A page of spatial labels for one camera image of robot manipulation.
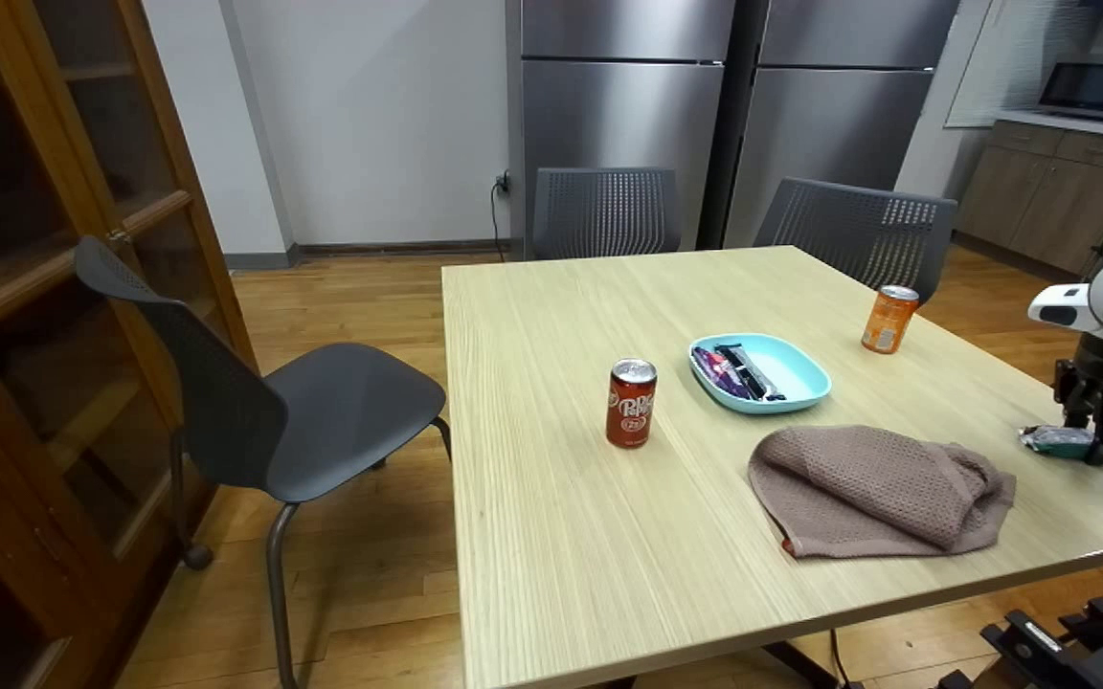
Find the chair backrest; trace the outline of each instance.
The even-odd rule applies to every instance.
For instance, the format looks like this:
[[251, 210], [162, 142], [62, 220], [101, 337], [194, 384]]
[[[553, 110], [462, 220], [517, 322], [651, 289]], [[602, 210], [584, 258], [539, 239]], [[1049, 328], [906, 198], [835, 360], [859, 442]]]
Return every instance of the chair backrest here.
[[184, 403], [184, 451], [204, 477], [265, 488], [268, 461], [287, 424], [282, 397], [250, 373], [184, 303], [143, 285], [102, 241], [80, 239], [84, 289], [130, 303], [162, 337]]
[[673, 253], [669, 169], [536, 169], [530, 258]]
[[780, 180], [753, 245], [795, 245], [870, 289], [906, 285], [928, 303], [944, 264], [952, 220], [952, 198]]

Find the chair seat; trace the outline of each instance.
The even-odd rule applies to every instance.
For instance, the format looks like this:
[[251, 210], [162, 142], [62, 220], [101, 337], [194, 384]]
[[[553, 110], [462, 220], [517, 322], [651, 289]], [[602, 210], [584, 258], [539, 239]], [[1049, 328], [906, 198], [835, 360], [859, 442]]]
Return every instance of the chair seat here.
[[287, 403], [287, 429], [268, 466], [268, 494], [313, 502], [383, 465], [445, 405], [445, 389], [366, 346], [324, 346], [268, 377]]

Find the refrigerator door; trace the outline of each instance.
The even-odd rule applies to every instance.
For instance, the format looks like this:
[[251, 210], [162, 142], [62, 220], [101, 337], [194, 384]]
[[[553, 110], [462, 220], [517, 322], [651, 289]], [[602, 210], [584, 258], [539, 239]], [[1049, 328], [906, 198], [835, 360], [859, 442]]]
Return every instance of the refrigerator door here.
[[761, 64], [936, 64], [957, 0], [771, 0]]
[[724, 62], [736, 0], [523, 0], [523, 58]]
[[536, 169], [669, 169], [673, 227], [696, 241], [721, 64], [523, 62], [517, 180]]
[[761, 70], [745, 106], [726, 245], [752, 245], [780, 175], [893, 188], [929, 74]]

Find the table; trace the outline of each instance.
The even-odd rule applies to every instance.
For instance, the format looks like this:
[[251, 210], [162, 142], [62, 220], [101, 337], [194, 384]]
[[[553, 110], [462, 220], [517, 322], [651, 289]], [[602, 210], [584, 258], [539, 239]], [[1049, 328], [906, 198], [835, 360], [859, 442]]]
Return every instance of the table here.
[[[795, 249], [445, 268], [468, 685], [588, 685], [1103, 564], [1103, 471], [1016, 446], [1049, 388], [914, 317], [859, 346], [872, 290]], [[835, 380], [795, 416], [710, 403], [684, 350], [773, 332]], [[609, 368], [660, 364], [647, 448], [602, 433]], [[961, 442], [1020, 474], [1001, 544], [795, 564], [744, 483], [786, 424]]]

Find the red soda can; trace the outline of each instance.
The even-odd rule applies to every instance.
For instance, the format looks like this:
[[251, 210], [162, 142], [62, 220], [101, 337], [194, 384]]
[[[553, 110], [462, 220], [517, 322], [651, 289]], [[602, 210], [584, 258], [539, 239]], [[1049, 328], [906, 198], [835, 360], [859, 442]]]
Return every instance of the red soda can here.
[[647, 360], [621, 360], [606, 405], [606, 442], [641, 448], [651, 442], [660, 368]]
[[870, 305], [860, 346], [870, 354], [896, 354], [906, 328], [906, 317], [920, 309], [920, 290], [902, 285], [884, 285]]

